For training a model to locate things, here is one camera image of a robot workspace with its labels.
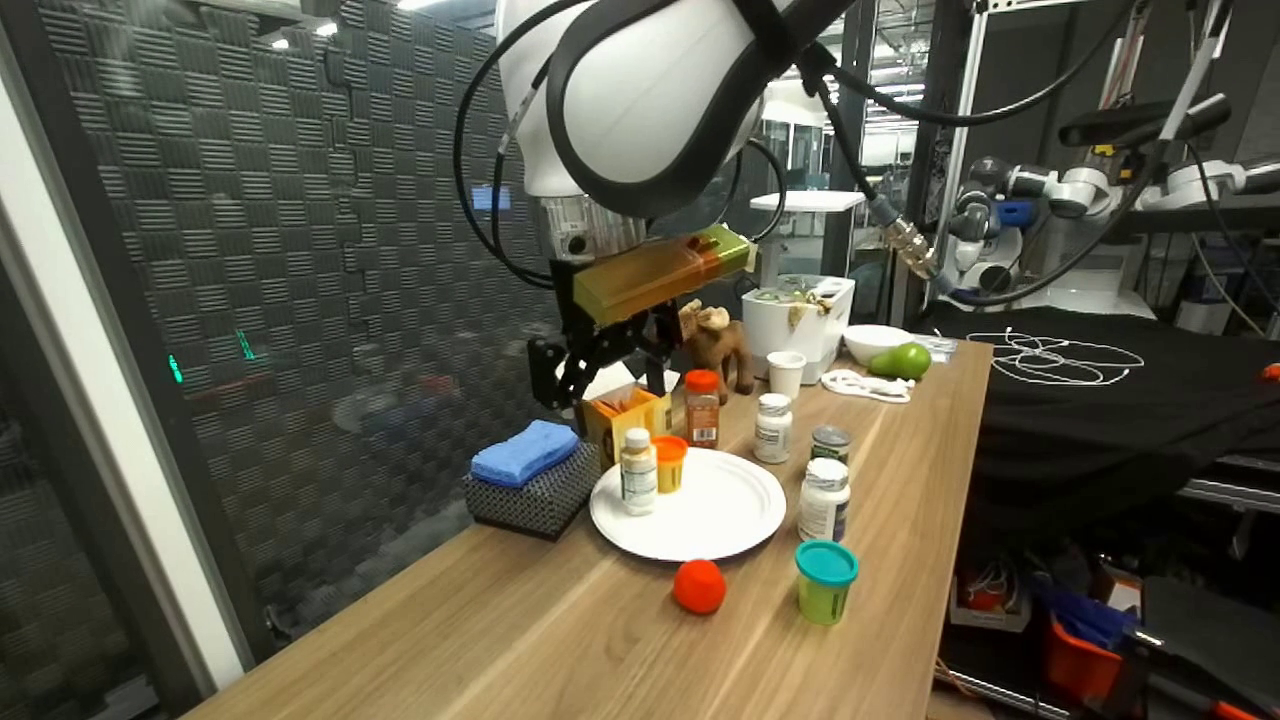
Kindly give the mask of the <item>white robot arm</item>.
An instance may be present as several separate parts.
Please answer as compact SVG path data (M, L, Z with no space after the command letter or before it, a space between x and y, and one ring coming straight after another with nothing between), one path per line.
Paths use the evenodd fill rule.
M677 304L752 263L722 223L647 237L748 144L780 78L852 0L494 0L494 65L524 192L549 213L558 340L533 394L572 407L596 371L677 348Z

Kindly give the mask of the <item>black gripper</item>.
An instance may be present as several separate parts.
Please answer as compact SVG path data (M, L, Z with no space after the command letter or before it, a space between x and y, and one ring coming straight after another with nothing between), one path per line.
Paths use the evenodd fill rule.
M584 310L572 310L558 340L533 334L526 340L526 380L533 394L564 410L572 407L589 384L617 359L626 359L636 380L665 394L666 393L666 359L678 345L678 318L671 304L655 304L632 318L596 327Z

